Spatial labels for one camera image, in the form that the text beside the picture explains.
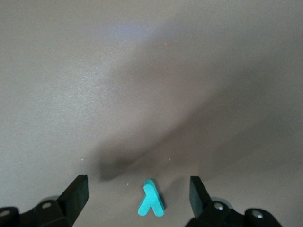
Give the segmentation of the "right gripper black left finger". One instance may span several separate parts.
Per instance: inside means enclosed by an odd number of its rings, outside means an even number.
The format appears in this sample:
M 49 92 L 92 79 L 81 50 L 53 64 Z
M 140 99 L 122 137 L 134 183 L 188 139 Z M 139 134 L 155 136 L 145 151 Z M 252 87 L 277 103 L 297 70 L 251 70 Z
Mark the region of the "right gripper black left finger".
M 89 198 L 88 176 L 79 175 L 56 199 L 45 199 L 31 210 L 0 209 L 2 227 L 71 227 Z

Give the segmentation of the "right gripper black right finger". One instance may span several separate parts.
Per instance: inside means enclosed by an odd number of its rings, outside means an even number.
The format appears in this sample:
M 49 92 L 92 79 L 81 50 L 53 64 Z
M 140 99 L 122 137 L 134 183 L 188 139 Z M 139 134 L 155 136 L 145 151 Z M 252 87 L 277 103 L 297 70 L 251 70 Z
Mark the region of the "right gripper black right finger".
M 222 201 L 211 199 L 200 177 L 190 177 L 189 201 L 194 213 L 188 227 L 280 227 L 268 211 L 257 208 L 238 213 Z

